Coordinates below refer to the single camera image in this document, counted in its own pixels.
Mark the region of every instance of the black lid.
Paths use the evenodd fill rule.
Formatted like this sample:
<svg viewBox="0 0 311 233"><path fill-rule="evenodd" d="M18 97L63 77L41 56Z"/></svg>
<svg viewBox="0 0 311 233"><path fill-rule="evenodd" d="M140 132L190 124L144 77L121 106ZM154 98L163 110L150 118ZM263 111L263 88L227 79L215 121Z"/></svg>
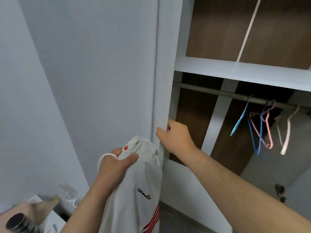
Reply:
<svg viewBox="0 0 311 233"><path fill-rule="evenodd" d="M11 217L8 222L6 223L5 227L8 230L17 230L22 226L22 222L24 221L25 215L23 213L15 214Z"/></svg>

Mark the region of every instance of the white garment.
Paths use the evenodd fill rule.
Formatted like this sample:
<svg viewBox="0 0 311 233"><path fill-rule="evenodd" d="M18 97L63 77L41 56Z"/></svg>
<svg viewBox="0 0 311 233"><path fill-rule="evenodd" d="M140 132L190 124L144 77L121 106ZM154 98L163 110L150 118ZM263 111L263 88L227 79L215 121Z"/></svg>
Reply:
<svg viewBox="0 0 311 233"><path fill-rule="evenodd" d="M139 136L122 149L118 160L133 153L138 153L139 158L108 198L99 233L159 232L162 168L158 153L150 141ZM103 155L98 167L106 155L112 154Z"/></svg>

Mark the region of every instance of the wardrobe shelf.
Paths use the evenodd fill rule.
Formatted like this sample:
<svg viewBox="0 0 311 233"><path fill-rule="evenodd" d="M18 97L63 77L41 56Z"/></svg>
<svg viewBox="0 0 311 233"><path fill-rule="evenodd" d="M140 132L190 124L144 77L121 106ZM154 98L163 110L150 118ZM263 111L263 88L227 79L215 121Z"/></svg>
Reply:
<svg viewBox="0 0 311 233"><path fill-rule="evenodd" d="M175 70L218 78L311 91L311 70L181 56Z"/></svg>

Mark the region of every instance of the forearm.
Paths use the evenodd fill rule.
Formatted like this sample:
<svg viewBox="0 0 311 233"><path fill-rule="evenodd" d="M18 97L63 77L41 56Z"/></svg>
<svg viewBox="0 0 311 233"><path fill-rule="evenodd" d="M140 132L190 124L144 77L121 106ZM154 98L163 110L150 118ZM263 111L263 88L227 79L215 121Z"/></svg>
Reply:
<svg viewBox="0 0 311 233"><path fill-rule="evenodd" d="M109 193L101 193L103 189L96 180L61 233L98 233L109 196Z"/></svg>
<svg viewBox="0 0 311 233"><path fill-rule="evenodd" d="M199 149L178 157L238 233L310 232L311 223Z"/></svg>

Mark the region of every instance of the white hanger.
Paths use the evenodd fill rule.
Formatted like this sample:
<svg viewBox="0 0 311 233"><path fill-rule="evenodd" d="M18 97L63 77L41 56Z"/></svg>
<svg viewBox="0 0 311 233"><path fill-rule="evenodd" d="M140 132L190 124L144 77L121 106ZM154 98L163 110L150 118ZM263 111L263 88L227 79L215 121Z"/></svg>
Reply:
<svg viewBox="0 0 311 233"><path fill-rule="evenodd" d="M279 139L280 139L280 143L281 143L281 146L282 146L282 150L281 150L281 155L285 155L286 153L286 150L287 150L287 146L288 146L288 142L290 140L290 119L293 117L293 115L297 114L297 112L299 111L300 109L300 105L297 106L296 110L294 113L292 113L288 119L287 119L287 132L286 132L286 138L285 138L285 141L284 141L284 144L282 142L282 137L281 137L281 132L280 132L280 128L279 128L279 125L278 125L278 121L279 119L282 117L282 115L279 115L278 117L276 117L274 120L276 121L276 127L277 127L277 132L279 134Z"/></svg>

